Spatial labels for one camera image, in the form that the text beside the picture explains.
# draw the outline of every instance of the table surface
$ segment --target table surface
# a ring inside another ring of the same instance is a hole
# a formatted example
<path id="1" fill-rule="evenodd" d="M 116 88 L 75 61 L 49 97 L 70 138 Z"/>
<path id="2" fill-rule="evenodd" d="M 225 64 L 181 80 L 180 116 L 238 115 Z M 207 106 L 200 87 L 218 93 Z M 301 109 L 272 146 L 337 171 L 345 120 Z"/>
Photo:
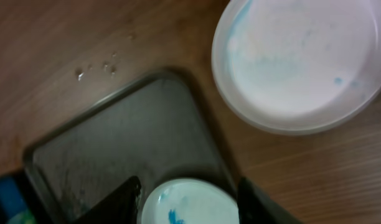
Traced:
<path id="1" fill-rule="evenodd" d="M 251 127 L 223 102 L 212 76 L 226 4 L 0 0 L 0 175 L 22 167 L 27 145 L 125 83 L 180 67 L 199 84 L 240 172 L 280 205 L 306 223 L 381 223 L 381 94 L 324 133 Z"/>

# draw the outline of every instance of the blue powder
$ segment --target blue powder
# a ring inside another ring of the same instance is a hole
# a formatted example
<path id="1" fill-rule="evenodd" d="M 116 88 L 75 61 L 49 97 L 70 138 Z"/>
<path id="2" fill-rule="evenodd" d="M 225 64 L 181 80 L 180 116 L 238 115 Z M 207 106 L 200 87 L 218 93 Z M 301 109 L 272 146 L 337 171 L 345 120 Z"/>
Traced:
<path id="1" fill-rule="evenodd" d="M 336 84 L 336 85 L 341 85 L 342 84 L 342 79 L 341 78 L 335 78 L 334 79 L 334 84 Z"/>
<path id="2" fill-rule="evenodd" d="M 185 224 L 184 220 L 177 220 L 177 213 L 175 209 L 168 212 L 168 220 L 170 221 L 170 224 Z"/>

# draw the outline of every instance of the blue residue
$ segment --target blue residue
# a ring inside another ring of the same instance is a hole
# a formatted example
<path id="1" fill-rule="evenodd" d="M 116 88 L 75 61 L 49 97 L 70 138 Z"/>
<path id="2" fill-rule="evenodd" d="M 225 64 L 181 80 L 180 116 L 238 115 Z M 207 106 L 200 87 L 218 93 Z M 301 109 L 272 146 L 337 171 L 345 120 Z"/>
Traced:
<path id="1" fill-rule="evenodd" d="M 301 40 L 301 46 L 302 46 L 302 47 L 305 47 L 306 42 L 307 42 L 308 39 L 312 36 L 313 32 L 314 32 L 314 31 L 313 31 L 312 29 L 308 29 L 308 30 L 305 32 L 304 37 L 303 37 L 303 39 Z"/>
<path id="2" fill-rule="evenodd" d="M 250 10 L 250 6 L 252 4 L 252 0 L 249 0 L 245 6 L 243 7 L 242 10 L 240 10 L 240 12 L 238 13 L 238 15 L 235 17 L 235 19 L 233 20 L 233 25 L 231 26 L 230 28 L 230 31 L 229 31 L 229 36 L 228 36 L 228 40 L 229 40 L 229 37 L 232 36 L 234 33 L 235 33 L 235 28 L 236 26 L 238 25 L 238 23 L 240 21 L 243 20 L 243 18 L 247 15 L 247 13 L 249 12 Z"/>
<path id="3" fill-rule="evenodd" d="M 352 81 L 351 82 L 351 87 L 352 88 L 357 88 L 357 87 L 359 87 L 359 83 L 357 81 Z"/>
<path id="4" fill-rule="evenodd" d="M 162 202 L 167 197 L 167 194 L 162 193 L 159 197 L 159 202 Z"/>
<path id="5" fill-rule="evenodd" d="M 300 73 L 298 64 L 291 58 L 261 57 L 250 62 L 237 52 L 232 55 L 233 62 L 239 67 L 246 71 L 253 71 L 253 75 L 249 77 L 250 85 L 257 88 L 280 85 Z"/>
<path id="6" fill-rule="evenodd" d="M 177 213 L 175 209 L 168 212 L 168 220 L 170 221 L 170 224 L 185 224 L 184 220 L 177 220 Z"/>
<path id="7" fill-rule="evenodd" d="M 341 85 L 342 84 L 342 78 L 339 78 L 339 77 L 335 78 L 334 79 L 334 84 Z"/>

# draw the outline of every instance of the black tray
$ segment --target black tray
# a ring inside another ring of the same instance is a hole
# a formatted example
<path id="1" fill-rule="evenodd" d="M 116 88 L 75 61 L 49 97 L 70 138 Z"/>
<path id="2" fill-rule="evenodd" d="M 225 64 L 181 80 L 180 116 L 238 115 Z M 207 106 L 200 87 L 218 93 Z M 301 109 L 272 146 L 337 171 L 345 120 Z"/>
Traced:
<path id="1" fill-rule="evenodd" d="M 140 210 L 155 187 L 178 177 L 234 196 L 217 134 L 197 104 L 177 75 L 153 72 L 29 147 L 26 174 L 53 222 L 74 221 L 132 175 L 143 186 Z"/>

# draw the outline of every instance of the white bowl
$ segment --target white bowl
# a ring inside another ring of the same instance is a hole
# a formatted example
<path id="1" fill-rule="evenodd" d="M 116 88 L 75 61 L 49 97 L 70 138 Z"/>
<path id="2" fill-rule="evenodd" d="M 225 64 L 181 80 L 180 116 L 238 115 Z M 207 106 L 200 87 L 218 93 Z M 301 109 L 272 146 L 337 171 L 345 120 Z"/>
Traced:
<path id="1" fill-rule="evenodd" d="M 176 179 L 152 191 L 142 224 L 239 224 L 236 201 L 218 187 L 194 179 Z"/>
<path id="2" fill-rule="evenodd" d="M 260 129 L 333 128 L 381 89 L 381 0 L 233 0 L 212 68 L 229 107 Z"/>

